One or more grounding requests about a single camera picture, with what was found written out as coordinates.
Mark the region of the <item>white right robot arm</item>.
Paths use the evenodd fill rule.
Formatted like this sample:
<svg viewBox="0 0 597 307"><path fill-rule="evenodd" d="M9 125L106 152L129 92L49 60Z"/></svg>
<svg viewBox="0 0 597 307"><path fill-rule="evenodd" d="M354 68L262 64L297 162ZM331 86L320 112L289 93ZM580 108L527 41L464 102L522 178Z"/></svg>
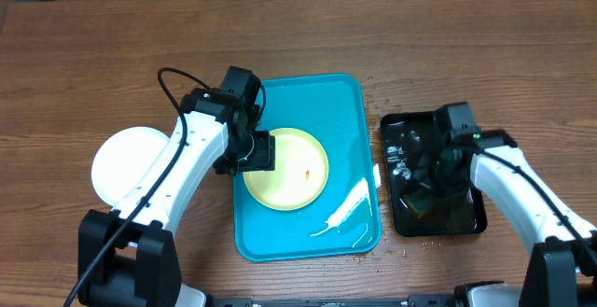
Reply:
<svg viewBox="0 0 597 307"><path fill-rule="evenodd" d="M423 150L434 197L428 210L468 189L486 194L521 238L530 255L522 286L483 282L456 287L455 306L593 306L596 227L568 207L503 130L482 130L466 103L431 114L431 146Z"/></svg>

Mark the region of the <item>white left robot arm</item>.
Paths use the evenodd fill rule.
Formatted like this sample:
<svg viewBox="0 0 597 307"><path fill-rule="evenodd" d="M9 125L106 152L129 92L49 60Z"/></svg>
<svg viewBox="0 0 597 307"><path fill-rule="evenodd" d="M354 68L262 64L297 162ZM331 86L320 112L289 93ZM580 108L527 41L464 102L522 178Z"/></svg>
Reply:
<svg viewBox="0 0 597 307"><path fill-rule="evenodd" d="M182 282L174 235L209 170L274 170L275 139L257 129L265 106L256 100L265 97L252 71L232 66L219 87L199 82L173 102L176 126L148 170L110 212L89 210L80 222L66 305L207 305L206 293Z"/></svg>

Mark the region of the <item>green yellow sponge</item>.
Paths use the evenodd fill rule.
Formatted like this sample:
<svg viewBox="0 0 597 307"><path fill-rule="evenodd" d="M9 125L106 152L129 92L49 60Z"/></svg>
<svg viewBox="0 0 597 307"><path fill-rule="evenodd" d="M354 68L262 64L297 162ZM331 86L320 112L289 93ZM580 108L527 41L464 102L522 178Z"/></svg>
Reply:
<svg viewBox="0 0 597 307"><path fill-rule="evenodd" d="M403 202L417 217L423 216L434 202L430 193L411 193L402 196Z"/></svg>

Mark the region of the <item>white plate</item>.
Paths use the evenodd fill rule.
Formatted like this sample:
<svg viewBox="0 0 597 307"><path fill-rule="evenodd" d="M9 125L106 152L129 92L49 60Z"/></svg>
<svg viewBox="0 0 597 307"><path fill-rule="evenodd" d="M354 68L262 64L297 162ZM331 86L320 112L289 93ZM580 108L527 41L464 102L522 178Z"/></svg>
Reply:
<svg viewBox="0 0 597 307"><path fill-rule="evenodd" d="M169 137L153 128L132 127L115 133L97 151L91 165L91 183L110 206L123 199L143 178L166 146Z"/></svg>

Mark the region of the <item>yellow-green plate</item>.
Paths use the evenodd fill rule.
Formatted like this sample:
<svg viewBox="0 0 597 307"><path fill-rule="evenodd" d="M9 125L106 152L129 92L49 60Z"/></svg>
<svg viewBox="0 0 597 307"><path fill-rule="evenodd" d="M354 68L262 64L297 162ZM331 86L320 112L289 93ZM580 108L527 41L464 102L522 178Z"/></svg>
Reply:
<svg viewBox="0 0 597 307"><path fill-rule="evenodd" d="M329 162L322 144L311 134L295 128L271 131L275 138L272 171L244 172L251 195L264 206L291 211L313 202L323 191Z"/></svg>

